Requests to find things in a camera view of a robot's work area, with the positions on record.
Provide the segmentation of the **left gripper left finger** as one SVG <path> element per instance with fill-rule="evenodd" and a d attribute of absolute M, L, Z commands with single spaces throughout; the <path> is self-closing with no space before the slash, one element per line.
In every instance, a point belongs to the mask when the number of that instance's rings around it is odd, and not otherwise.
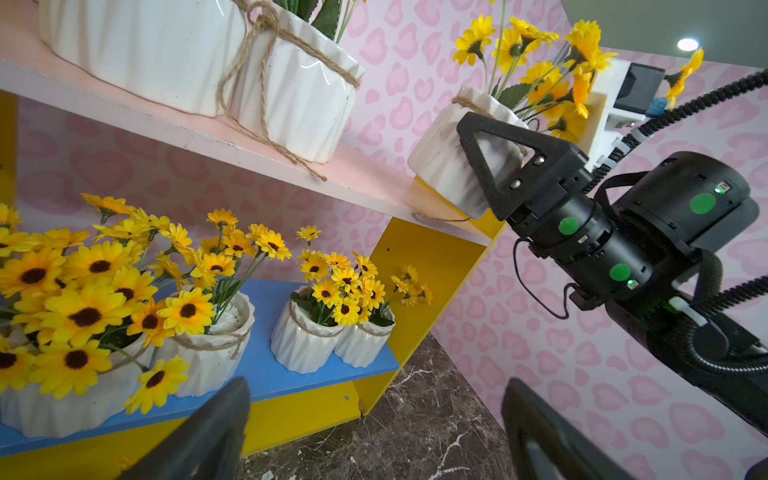
<path fill-rule="evenodd" d="M 243 450 L 250 390 L 230 380 L 122 479 L 233 479 Z"/>

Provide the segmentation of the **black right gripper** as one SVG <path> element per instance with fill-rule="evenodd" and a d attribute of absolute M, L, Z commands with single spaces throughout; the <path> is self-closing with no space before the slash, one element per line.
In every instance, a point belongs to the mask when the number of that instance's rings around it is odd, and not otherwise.
<path fill-rule="evenodd" d="M 642 292 L 653 265 L 632 235 L 582 192 L 591 174 L 575 144 L 472 112 L 457 133 L 496 218 L 510 220 L 587 296 L 629 300 Z"/>

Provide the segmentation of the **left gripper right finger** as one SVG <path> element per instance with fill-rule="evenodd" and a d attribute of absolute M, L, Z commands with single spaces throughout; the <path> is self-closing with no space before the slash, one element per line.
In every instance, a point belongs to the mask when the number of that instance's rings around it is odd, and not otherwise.
<path fill-rule="evenodd" d="M 501 408 L 518 479 L 629 479 L 631 475 L 519 378 Z"/>

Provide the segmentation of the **sunflower pot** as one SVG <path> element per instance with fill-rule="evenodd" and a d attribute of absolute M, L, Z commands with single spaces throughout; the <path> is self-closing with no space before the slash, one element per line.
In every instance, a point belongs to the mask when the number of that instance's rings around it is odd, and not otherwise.
<path fill-rule="evenodd" d="M 291 293 L 271 334 L 271 351 L 286 369 L 299 374 L 323 367 L 341 339 L 342 331 L 359 313 L 351 291 L 364 276 L 376 276 L 370 258 L 354 253 L 348 258 L 304 249 L 297 257 L 305 284 Z"/>
<path fill-rule="evenodd" d="M 477 113 L 577 145 L 589 116 L 591 84 L 617 58 L 601 49 L 601 37 L 595 21 L 580 20 L 560 36 L 515 17 L 474 19 L 457 39 L 453 60 L 482 67 L 486 84 L 462 88 L 438 114 L 410 154 L 410 169 L 465 220 L 481 218 L 489 205 L 461 146 L 459 121 Z M 671 111 L 703 59 L 703 49 L 696 48 L 678 71 L 664 70 L 646 119 Z"/>
<path fill-rule="evenodd" d="M 42 41 L 134 95 L 215 117 L 217 90 L 246 35 L 233 1 L 41 1 Z"/>
<path fill-rule="evenodd" d="M 387 290 L 376 276 L 364 276 L 361 285 L 351 291 L 359 313 L 356 322 L 344 328 L 333 351 L 345 364 L 365 368 L 377 358 L 396 326 L 394 305 L 432 304 L 434 295 L 414 266 L 403 266 L 390 280 L 392 289 Z"/>
<path fill-rule="evenodd" d="M 28 438 L 63 438 L 119 413 L 162 407 L 187 382 L 189 363 L 161 359 L 179 333 L 158 297 L 182 274 L 156 240 L 184 251 L 178 224 L 89 195 L 91 230 L 29 233 L 20 211 L 1 208 L 1 422 Z"/>
<path fill-rule="evenodd" d="M 180 374 L 170 393 L 199 397 L 217 390 L 233 376 L 256 323 L 255 307 L 243 292 L 247 281 L 263 264 L 288 260 L 292 253 L 280 233 L 261 223 L 240 229 L 227 209 L 208 213 L 215 234 L 199 243 L 179 223 L 143 210 L 135 216 L 149 241 L 165 240 L 165 250 L 148 267 L 157 287 L 173 291 L 151 297 L 127 332 L 142 335 L 153 350 L 156 374 Z"/>
<path fill-rule="evenodd" d="M 240 1 L 247 23 L 216 100 L 229 125 L 319 180 L 364 67 L 340 45 L 354 1 Z"/>

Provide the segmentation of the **yellow two-tier shelf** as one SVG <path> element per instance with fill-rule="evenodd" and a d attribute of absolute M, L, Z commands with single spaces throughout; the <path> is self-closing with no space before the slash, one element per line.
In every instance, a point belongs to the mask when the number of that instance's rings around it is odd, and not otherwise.
<path fill-rule="evenodd" d="M 23 226 L 85 230 L 99 219 L 85 194 L 123 198 L 167 216 L 193 238 L 210 237 L 208 214 L 232 211 L 297 245 L 370 255 L 386 273 L 414 265 L 431 306 L 397 307 L 393 372 L 256 402 L 242 471 L 253 478 L 508 479 L 506 435 L 433 330 L 495 238 L 443 224 L 450 208 L 416 183 L 411 150 L 440 108 L 480 72 L 457 66 L 456 39 L 485 1 L 370 1 L 342 48 L 364 69 L 332 160 L 317 174 L 237 132 L 223 117 L 181 112 L 135 96 L 58 57 L 39 34 L 34 1 L 1 5 L 1 163 L 13 180 L 2 199 Z"/>

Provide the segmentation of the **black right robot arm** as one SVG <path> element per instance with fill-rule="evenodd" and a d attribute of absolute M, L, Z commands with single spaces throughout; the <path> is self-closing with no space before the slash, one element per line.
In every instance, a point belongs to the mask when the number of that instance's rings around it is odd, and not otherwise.
<path fill-rule="evenodd" d="M 767 429 L 767 347 L 727 315 L 764 296 L 765 277 L 722 286 L 718 251 L 754 223 L 747 180 L 692 151 L 655 168 L 611 169 L 652 135 L 762 88 L 758 71 L 650 119 L 594 169 L 573 143 L 486 115 L 457 133 L 495 217 L 569 277 L 567 303 L 604 308 L 653 357 L 760 432 Z"/>

